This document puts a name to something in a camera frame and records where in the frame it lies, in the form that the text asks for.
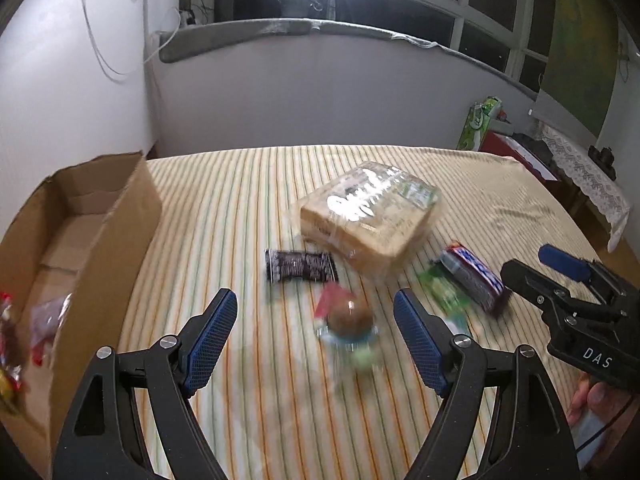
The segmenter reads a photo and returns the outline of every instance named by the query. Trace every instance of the plastic package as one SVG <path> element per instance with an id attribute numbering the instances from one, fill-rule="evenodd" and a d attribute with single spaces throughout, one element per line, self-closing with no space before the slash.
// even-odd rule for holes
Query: plastic package
<path id="1" fill-rule="evenodd" d="M 393 166 L 363 162 L 299 200 L 300 233 L 374 278 L 398 273 L 424 242 L 440 191 Z"/>
<path id="2" fill-rule="evenodd" d="M 70 301 L 68 294 L 31 309 L 31 360 L 35 365 L 42 366 L 45 345 L 55 338 Z"/>
<path id="3" fill-rule="evenodd" d="M 511 291 L 475 254 L 454 242 L 442 251 L 440 261 L 469 297 L 487 314 L 497 317 L 502 313 Z"/>
<path id="4" fill-rule="evenodd" d="M 314 313 L 316 335 L 333 352 L 334 380 L 371 370 L 380 360 L 378 327 L 369 305 L 337 283 L 328 283 Z"/>
<path id="5" fill-rule="evenodd" d="M 457 150 L 478 152 L 489 129 L 489 122 L 500 114 L 502 101 L 497 97 L 488 97 L 482 103 L 473 105 L 466 116 Z"/>
<path id="6" fill-rule="evenodd" d="M 471 306 L 468 296 L 451 279 L 441 263 L 433 264 L 418 276 L 420 284 L 429 291 L 444 313 L 444 321 L 453 334 L 471 336 L 466 310 Z"/>
<path id="7" fill-rule="evenodd" d="M 267 280 L 286 282 L 307 280 L 308 282 L 337 282 L 338 271 L 331 253 L 303 253 L 301 251 L 264 251 Z"/>
<path id="8" fill-rule="evenodd" d="M 15 411 L 15 397 L 22 386 L 22 353 L 12 319 L 12 298 L 0 292 L 0 404 Z"/>

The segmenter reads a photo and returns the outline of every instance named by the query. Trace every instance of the round bread roll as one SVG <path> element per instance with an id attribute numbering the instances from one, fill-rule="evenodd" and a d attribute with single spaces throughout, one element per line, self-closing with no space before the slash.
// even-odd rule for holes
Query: round bread roll
<path id="1" fill-rule="evenodd" d="M 373 327 L 373 312 L 365 301 L 345 298 L 332 306 L 326 323 L 338 337 L 357 339 Z"/>

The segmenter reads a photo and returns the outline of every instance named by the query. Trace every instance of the chocolate bar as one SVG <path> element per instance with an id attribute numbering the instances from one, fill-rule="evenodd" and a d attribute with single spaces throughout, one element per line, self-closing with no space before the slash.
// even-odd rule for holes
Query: chocolate bar
<path id="1" fill-rule="evenodd" d="M 299 278 L 307 282 L 338 282 L 338 272 L 331 253 L 303 251 L 264 251 L 267 280 L 285 282 Z"/>
<path id="2" fill-rule="evenodd" d="M 440 262 L 486 313 L 498 316 L 502 312 L 511 291 L 469 249 L 455 242 L 442 251 Z"/>

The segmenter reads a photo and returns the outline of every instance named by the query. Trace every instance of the blue handle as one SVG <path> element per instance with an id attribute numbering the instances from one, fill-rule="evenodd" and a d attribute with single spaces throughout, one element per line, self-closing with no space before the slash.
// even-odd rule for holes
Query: blue handle
<path id="1" fill-rule="evenodd" d="M 206 386 L 238 316 L 238 300 L 230 291 L 209 319 L 187 356 L 184 390 L 187 397 Z"/>
<path id="2" fill-rule="evenodd" d="M 415 307 L 402 291 L 394 298 L 394 317 L 422 382 L 443 397 L 449 389 L 449 383 L 442 371 L 442 354 Z"/>
<path id="3" fill-rule="evenodd" d="M 538 251 L 538 259 L 541 264 L 557 270 L 574 282 L 588 282 L 591 278 L 591 269 L 585 260 L 575 258 L 553 245 L 543 245 Z"/>

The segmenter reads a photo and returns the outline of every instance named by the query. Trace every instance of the striped bed sheet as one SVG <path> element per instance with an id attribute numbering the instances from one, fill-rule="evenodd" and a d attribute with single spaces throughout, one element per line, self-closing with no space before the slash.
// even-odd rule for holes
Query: striped bed sheet
<path id="1" fill-rule="evenodd" d="M 364 160 L 392 164 L 439 186 L 446 208 L 428 242 L 396 280 L 372 284 L 339 258 L 340 282 L 362 294 L 381 331 L 382 366 L 337 384 L 313 329 L 321 286 L 267 284 L 265 248 L 305 250 L 287 211 L 297 199 Z M 162 218 L 140 270 L 120 352 L 147 348 L 201 313 L 220 287 L 238 296 L 238 320 L 209 384 L 191 399 L 202 431 L 233 480 L 402 479 L 439 407 L 420 381 L 392 315 L 392 297 L 411 287 L 439 314 L 417 275 L 452 240 L 493 270 L 519 258 L 539 270 L 540 245 L 596 258 L 570 216 L 512 158 L 397 146 L 299 146 L 230 150 L 149 162 Z M 577 298 L 583 286 L 544 270 Z M 519 296 L 491 320 L 470 313 L 482 346 L 539 353 L 562 405 L 577 371 L 546 352 L 540 311 Z M 140 412 L 156 472 L 171 477 L 151 408 Z M 485 391 L 461 476 L 478 468 L 494 392 Z"/>

